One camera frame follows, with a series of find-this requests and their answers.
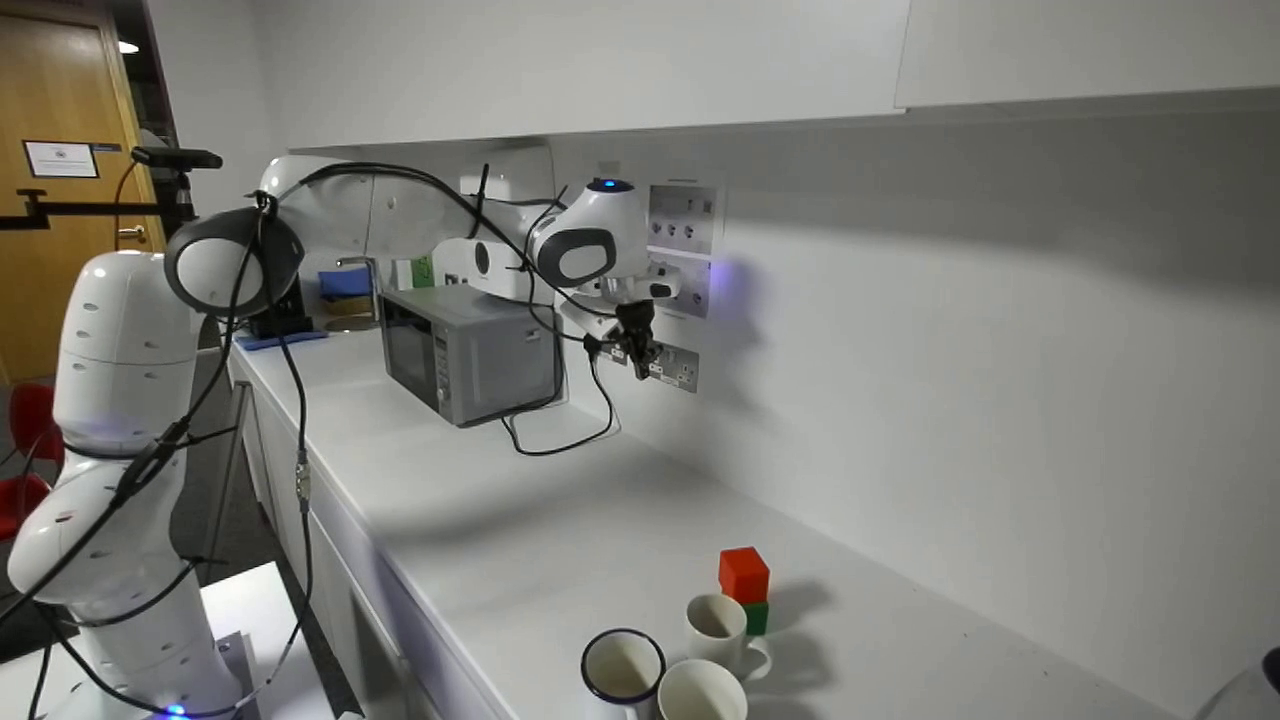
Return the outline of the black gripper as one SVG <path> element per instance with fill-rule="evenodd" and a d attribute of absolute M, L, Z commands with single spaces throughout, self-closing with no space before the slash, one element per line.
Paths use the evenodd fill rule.
<path fill-rule="evenodd" d="M 613 365 L 636 360 L 636 379 L 659 374 L 663 349 L 651 337 L 651 320 L 658 320 L 658 309 L 648 301 L 620 302 L 617 309 L 620 337 L 606 337 L 600 357 L 610 357 Z"/>

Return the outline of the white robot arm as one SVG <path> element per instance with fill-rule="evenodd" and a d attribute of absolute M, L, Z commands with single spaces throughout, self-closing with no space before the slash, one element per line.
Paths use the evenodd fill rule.
<path fill-rule="evenodd" d="M 624 178 L 593 178 L 551 224 L 515 244 L 485 208 L 441 174 L 329 161 L 309 169 L 276 157 L 249 208 L 186 224 L 164 250 L 91 257 L 74 286 L 54 386 L 66 468 L 48 499 L 19 525 L 8 579 L 24 604 L 66 606 L 91 658 L 69 657 L 99 686 L 105 706 L 148 720 L 238 720 L 253 686 L 233 674 L 214 636 L 193 562 L 171 549 L 168 519 L 189 463 L 196 339 L 208 314 L 238 323 L 271 313 L 304 265 L 304 236 L 280 204 L 333 174 L 395 174 L 430 184 L 489 227 L 551 291 L 613 281 L 624 259 L 572 275 L 548 257 L 584 233 L 620 233 Z"/>

